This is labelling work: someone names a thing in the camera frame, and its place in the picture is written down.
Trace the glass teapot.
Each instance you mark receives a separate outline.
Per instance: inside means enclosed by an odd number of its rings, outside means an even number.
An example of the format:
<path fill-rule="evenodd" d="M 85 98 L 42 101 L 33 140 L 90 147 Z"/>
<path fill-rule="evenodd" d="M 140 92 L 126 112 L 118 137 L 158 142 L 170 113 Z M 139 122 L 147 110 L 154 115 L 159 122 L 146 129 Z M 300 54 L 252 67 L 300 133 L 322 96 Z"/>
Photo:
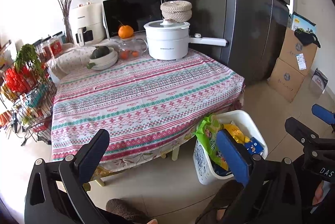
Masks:
<path fill-rule="evenodd" d="M 148 44 L 144 39 L 136 38 L 136 37 L 130 37 L 128 39 L 117 40 L 116 41 L 116 50 L 118 52 L 118 57 L 119 58 L 120 58 L 120 56 L 119 56 L 120 51 L 129 50 L 130 55 L 129 55 L 128 59 L 131 59 L 131 58 L 135 58 L 135 57 L 132 56 L 133 51 L 139 51 L 140 52 L 139 57 L 141 57 L 148 50 Z"/>

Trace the grey refrigerator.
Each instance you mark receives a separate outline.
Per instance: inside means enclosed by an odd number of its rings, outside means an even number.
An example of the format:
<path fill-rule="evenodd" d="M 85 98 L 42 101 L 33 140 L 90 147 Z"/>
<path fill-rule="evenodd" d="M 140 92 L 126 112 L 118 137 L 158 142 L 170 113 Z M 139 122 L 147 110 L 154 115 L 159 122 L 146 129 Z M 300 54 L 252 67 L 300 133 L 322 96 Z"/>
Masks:
<path fill-rule="evenodd" d="M 289 0 L 185 1 L 192 4 L 190 35 L 227 41 L 192 49 L 231 68 L 247 85 L 269 78 L 285 38 Z"/>

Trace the black pouch on box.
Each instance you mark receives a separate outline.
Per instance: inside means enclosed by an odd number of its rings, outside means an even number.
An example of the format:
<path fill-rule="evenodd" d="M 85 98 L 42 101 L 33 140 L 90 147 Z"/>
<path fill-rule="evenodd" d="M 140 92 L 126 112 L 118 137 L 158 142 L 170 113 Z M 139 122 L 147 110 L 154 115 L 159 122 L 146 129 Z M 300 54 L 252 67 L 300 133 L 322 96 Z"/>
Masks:
<path fill-rule="evenodd" d="M 318 48 L 321 48 L 321 44 L 314 33 L 305 32 L 301 28 L 294 30 L 295 37 L 302 43 L 303 46 L 315 44 Z"/>

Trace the white plastic trash bin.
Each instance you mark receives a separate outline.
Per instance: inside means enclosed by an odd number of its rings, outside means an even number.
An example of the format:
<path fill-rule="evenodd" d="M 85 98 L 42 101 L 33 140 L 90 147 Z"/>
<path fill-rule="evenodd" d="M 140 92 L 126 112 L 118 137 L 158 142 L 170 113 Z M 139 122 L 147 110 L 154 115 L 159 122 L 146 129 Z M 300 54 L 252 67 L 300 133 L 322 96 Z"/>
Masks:
<path fill-rule="evenodd" d="M 244 182 L 251 171 L 251 155 L 264 159 L 268 155 L 263 136 L 245 111 L 206 116 L 196 126 L 194 135 L 197 140 L 193 161 L 203 185 L 235 174 Z"/>

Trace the white electric cooking pot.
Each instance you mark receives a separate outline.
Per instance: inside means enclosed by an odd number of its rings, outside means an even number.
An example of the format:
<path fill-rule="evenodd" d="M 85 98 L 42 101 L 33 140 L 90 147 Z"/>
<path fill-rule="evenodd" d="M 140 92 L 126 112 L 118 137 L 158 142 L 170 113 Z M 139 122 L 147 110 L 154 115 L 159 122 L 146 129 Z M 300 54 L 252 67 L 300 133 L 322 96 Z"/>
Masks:
<path fill-rule="evenodd" d="M 188 45 L 223 46 L 227 40 L 189 34 L 190 23 L 160 20 L 144 25 L 149 55 L 156 60 L 180 60 L 188 54 Z"/>

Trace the small orange in teapot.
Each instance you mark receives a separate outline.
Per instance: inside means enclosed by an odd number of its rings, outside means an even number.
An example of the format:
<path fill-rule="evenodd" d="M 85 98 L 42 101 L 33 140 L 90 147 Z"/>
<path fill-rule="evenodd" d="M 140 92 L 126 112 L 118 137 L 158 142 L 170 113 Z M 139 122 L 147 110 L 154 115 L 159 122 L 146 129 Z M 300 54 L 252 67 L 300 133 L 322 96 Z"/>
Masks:
<path fill-rule="evenodd" d="M 130 51 L 129 50 L 122 50 L 119 53 L 120 58 L 123 59 L 123 60 L 128 59 L 129 55 L 130 55 Z"/>

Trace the blue cookie box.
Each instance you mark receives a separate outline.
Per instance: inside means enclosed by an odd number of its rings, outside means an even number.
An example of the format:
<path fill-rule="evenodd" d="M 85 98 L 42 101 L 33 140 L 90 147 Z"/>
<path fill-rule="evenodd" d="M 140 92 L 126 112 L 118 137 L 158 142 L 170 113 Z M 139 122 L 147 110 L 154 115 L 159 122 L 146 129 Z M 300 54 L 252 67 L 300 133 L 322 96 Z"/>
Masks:
<path fill-rule="evenodd" d="M 262 155 L 264 151 L 264 147 L 261 143 L 254 137 L 250 138 L 248 142 L 244 144 L 246 150 L 249 152 L 250 155 L 259 154 Z"/>

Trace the patterned striped tablecloth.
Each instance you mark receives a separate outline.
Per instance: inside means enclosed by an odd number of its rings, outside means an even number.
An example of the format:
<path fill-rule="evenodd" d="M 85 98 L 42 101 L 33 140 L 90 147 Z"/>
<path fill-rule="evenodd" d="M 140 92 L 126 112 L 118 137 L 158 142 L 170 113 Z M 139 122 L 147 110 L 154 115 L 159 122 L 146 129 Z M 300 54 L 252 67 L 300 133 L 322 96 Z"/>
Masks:
<path fill-rule="evenodd" d="M 241 108 L 243 89 L 242 76 L 195 50 L 180 60 L 145 54 L 102 71 L 75 70 L 54 99 L 52 158 L 75 154 L 104 129 L 105 168 L 151 161 L 187 142 L 204 116 Z"/>

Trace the brown fuzzy slipper left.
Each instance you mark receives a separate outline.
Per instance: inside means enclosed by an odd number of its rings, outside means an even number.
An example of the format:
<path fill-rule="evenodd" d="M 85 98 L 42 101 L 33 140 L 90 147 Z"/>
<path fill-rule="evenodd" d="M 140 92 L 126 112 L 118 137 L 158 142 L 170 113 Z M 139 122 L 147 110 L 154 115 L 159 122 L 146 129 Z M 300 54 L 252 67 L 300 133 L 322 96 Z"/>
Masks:
<path fill-rule="evenodd" d="M 106 210 L 133 223 L 149 223 L 151 219 L 141 210 L 124 200 L 113 198 L 106 203 Z"/>

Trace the green chip bag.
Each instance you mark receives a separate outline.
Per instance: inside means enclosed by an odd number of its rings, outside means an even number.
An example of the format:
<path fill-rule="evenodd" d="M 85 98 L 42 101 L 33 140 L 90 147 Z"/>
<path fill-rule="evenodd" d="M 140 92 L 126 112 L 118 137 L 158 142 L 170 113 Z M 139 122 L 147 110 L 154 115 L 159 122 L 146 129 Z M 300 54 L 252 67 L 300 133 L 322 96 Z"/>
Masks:
<path fill-rule="evenodd" d="M 216 137 L 223 126 L 218 121 L 216 115 L 211 114 L 203 118 L 203 120 L 196 127 L 195 135 L 198 141 L 202 144 L 207 152 L 210 160 L 220 166 L 224 170 L 229 170 L 228 164 L 224 159 L 222 153 L 219 151 Z"/>

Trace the brown fuzzy slipper right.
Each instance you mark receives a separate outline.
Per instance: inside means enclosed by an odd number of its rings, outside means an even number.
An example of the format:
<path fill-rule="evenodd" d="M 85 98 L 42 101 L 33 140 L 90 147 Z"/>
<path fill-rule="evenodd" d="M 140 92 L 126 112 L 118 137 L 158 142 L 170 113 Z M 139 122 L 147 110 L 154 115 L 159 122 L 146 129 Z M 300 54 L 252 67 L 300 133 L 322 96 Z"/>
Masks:
<path fill-rule="evenodd" d="M 243 185 L 235 180 L 225 183 L 197 217 L 195 223 L 219 223 L 230 204 L 243 188 Z"/>

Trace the small box on floor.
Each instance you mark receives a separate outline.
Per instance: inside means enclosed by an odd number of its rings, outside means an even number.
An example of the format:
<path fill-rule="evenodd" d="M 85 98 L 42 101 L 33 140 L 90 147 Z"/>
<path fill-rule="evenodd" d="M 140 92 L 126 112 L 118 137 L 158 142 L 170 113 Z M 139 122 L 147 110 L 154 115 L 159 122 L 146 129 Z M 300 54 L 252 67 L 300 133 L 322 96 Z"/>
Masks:
<path fill-rule="evenodd" d="M 328 78 L 321 70 L 316 68 L 309 83 L 309 88 L 311 91 L 316 95 L 321 95 L 324 93 L 327 84 Z"/>

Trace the yellow snack wrapper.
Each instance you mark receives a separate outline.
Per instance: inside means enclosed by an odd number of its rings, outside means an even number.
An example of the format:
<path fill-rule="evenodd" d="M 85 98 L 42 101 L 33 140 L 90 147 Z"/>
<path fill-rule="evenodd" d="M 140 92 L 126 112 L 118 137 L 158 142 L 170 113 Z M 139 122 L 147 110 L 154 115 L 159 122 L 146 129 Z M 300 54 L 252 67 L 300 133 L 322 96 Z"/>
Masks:
<path fill-rule="evenodd" d="M 250 138 L 247 137 L 235 124 L 224 124 L 223 128 L 228 131 L 228 133 L 233 137 L 233 139 L 242 145 L 250 142 Z"/>

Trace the floral cloth under bowls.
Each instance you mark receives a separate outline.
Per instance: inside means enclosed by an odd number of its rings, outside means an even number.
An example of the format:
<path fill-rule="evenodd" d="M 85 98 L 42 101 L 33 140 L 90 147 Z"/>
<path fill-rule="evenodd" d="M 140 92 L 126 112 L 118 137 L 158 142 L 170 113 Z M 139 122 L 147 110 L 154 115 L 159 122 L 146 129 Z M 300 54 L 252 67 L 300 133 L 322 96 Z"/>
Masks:
<path fill-rule="evenodd" d="M 62 79 L 68 74 L 86 67 L 90 56 L 95 50 L 94 46 L 74 46 L 67 48 L 56 58 L 51 58 L 46 64 L 50 71 L 58 78 Z"/>

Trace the blue book on box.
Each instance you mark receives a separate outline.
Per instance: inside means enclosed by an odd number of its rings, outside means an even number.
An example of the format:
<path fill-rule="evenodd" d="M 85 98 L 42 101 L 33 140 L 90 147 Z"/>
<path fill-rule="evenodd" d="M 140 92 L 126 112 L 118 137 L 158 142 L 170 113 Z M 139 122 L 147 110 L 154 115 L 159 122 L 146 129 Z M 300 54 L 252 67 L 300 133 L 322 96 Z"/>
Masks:
<path fill-rule="evenodd" d="M 296 29 L 303 30 L 306 33 L 316 34 L 316 24 L 301 16 L 300 14 L 293 12 L 291 15 L 292 24 L 291 29 L 295 31 Z"/>

